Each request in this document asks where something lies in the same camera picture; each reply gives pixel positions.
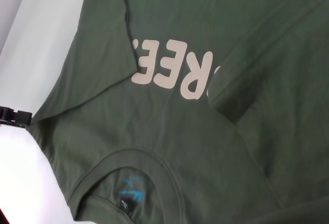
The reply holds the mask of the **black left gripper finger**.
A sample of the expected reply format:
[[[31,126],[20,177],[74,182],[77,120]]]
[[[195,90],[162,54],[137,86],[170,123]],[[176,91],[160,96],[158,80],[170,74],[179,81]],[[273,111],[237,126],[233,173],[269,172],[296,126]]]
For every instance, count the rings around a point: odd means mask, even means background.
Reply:
[[[32,113],[25,111],[15,112],[13,109],[1,106],[0,108],[1,124],[15,126],[15,127],[27,127],[30,125],[32,119]]]

